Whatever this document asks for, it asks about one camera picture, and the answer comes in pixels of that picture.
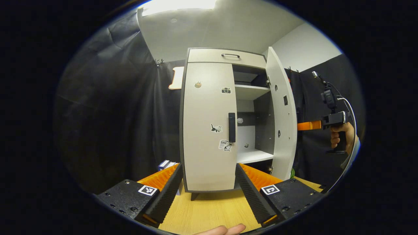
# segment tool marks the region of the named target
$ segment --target human hand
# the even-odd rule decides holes
[[[351,123],[345,123],[339,127],[331,127],[331,148],[337,147],[338,143],[340,142],[338,134],[340,131],[345,131],[345,151],[348,153],[348,155],[350,155],[354,144],[354,127],[351,125]]]
[[[205,232],[196,233],[195,235],[238,235],[242,231],[244,231],[245,228],[246,226],[243,224],[230,227],[229,229],[222,225],[216,228],[212,228],[211,230]]]

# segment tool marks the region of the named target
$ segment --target drawer handle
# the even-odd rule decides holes
[[[222,56],[225,56],[225,55],[237,56],[238,58],[240,57],[239,55],[235,55],[235,54],[222,54]]]

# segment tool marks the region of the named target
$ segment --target white shelf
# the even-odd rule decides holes
[[[242,164],[264,161],[269,159],[273,159],[273,155],[254,148],[246,152],[238,153],[237,155],[237,162]]]
[[[237,100],[255,100],[269,91],[270,88],[266,87],[235,85]]]

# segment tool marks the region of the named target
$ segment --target white cable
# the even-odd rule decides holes
[[[344,100],[344,102],[346,104],[348,104],[348,106],[350,107],[350,112],[353,118],[353,122],[354,122],[354,142],[353,142],[353,147],[351,149],[351,154],[350,154],[350,158],[348,160],[347,165],[345,166],[344,171],[341,173],[340,177],[338,177],[338,180],[335,181],[335,183],[331,186],[331,188],[329,188],[328,192],[338,183],[338,181],[340,181],[341,177],[344,176],[344,174],[346,174],[346,172],[348,171],[348,168],[351,166],[352,164],[352,158],[353,158],[353,153],[354,153],[354,148],[356,146],[356,137],[357,137],[357,126],[356,126],[356,118],[354,117],[354,112],[353,109],[351,108],[350,102],[348,102],[348,100],[344,97],[341,98],[337,98],[337,100]]]

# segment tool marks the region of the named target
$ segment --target cabinet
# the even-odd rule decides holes
[[[236,163],[271,159],[271,174],[290,178],[296,109],[271,47],[267,60],[246,51],[189,48],[180,109],[186,192],[233,190]]]

